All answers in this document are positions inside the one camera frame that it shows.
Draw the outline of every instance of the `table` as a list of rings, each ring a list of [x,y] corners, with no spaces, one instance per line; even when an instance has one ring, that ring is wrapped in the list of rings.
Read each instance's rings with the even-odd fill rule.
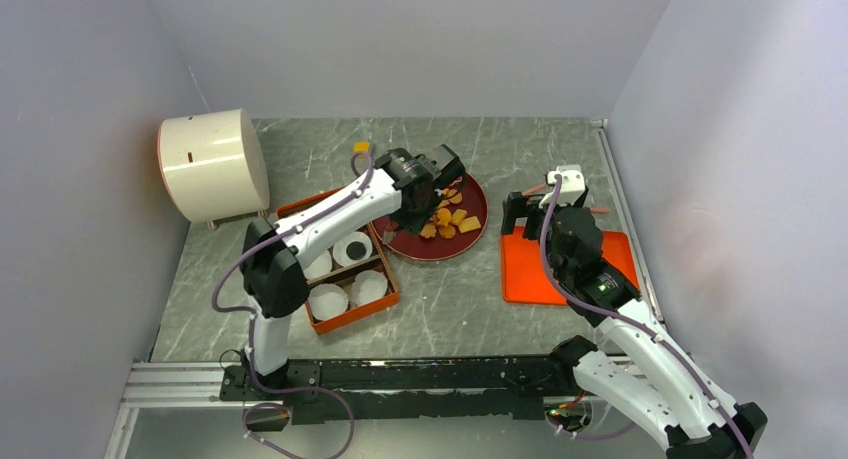
[[[591,338],[588,324],[561,306],[509,304],[501,295],[501,201],[510,191],[543,181],[560,164],[580,164],[588,180],[587,205],[602,229],[622,230],[615,180],[608,172],[588,119],[368,118],[262,119],[255,121],[268,169],[272,211],[353,180],[353,144],[372,141],[378,154],[393,147],[413,154],[449,145],[482,185],[489,223],[469,251],[439,262],[416,262],[389,253],[401,288],[400,304],[329,334],[317,335],[304,308],[292,319],[292,358],[410,358],[546,354],[575,334]],[[241,253],[250,217],[217,230],[192,224],[162,318],[152,361],[217,360],[247,338],[247,314],[210,307],[214,282]],[[225,285],[222,304],[245,298],[241,277]],[[619,352],[614,345],[608,353]]]

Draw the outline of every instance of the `gray wall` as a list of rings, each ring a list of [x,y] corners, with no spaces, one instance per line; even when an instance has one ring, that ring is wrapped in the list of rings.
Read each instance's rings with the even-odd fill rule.
[[[0,0],[0,456],[102,457],[186,231],[157,125],[195,112],[147,0]]]
[[[254,117],[608,117],[668,1],[151,0]]]
[[[672,0],[610,118],[672,332],[769,415],[757,457],[848,450],[848,0]]]

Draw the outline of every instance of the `red plate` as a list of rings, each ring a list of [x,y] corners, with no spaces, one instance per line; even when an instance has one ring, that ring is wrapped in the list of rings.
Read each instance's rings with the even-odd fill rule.
[[[462,191],[460,191],[462,192],[462,202],[451,204],[447,209],[451,213],[457,209],[465,209],[468,211],[466,217],[477,216],[477,219],[480,220],[480,225],[483,227],[476,231],[466,232],[465,234],[459,232],[459,229],[457,229],[456,235],[451,239],[445,239],[438,233],[432,239],[424,239],[419,235],[401,230],[386,244],[386,247],[402,256],[412,259],[438,261],[463,253],[473,246],[486,229],[489,206],[486,203],[486,195],[483,193],[480,184],[470,174],[466,174],[464,180],[465,185],[462,186]],[[388,216],[383,216],[376,219],[373,224],[374,228],[377,229],[377,236],[382,238],[384,231],[389,226],[389,218]]]

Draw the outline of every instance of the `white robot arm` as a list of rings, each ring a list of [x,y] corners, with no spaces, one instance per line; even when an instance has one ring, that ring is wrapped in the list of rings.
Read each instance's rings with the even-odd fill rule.
[[[514,221],[526,216],[528,224],[540,226],[525,230],[525,237],[539,239],[551,283],[603,340],[624,350],[650,385],[580,336],[551,353],[554,374],[560,382],[607,400],[650,434],[668,458],[752,457],[767,422],[765,414],[754,403],[738,404],[704,374],[641,300],[638,289],[602,257],[603,233],[582,207],[586,191],[564,206],[551,201],[542,207],[541,201],[550,196],[562,197],[562,172],[558,168],[552,173],[558,176],[556,187],[543,199],[511,194],[504,204],[505,217]],[[573,190],[568,194],[578,196]]]
[[[447,146],[430,156],[412,157],[392,149],[354,182],[315,206],[285,217],[273,226],[256,219],[245,236],[245,251],[260,248],[242,265],[250,308],[257,311],[252,331],[252,366],[262,385],[285,385],[291,316],[309,296],[303,269],[323,251],[367,223],[390,216],[399,227],[418,233],[435,212],[441,190],[459,179],[465,168]]]

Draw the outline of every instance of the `gray tabletop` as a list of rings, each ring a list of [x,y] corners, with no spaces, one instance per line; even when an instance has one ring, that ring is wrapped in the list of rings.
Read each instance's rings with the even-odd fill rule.
[[[602,229],[621,230],[601,150],[586,119],[416,118],[286,119],[255,121],[265,155],[272,211],[354,179],[353,144],[369,140],[378,153],[405,147],[413,154],[448,144],[483,186],[489,223],[461,256],[416,262],[389,253],[400,303],[325,335],[304,308],[292,319],[292,358],[421,357],[547,353],[574,334],[591,337],[584,319],[567,307],[509,304],[501,294],[501,201],[542,182],[559,164],[580,164],[591,195],[587,205]],[[247,314],[210,307],[213,283],[241,253],[251,218],[217,230],[192,224],[153,350],[153,361],[208,361],[247,338]],[[241,277],[225,285],[221,302],[245,298]]]

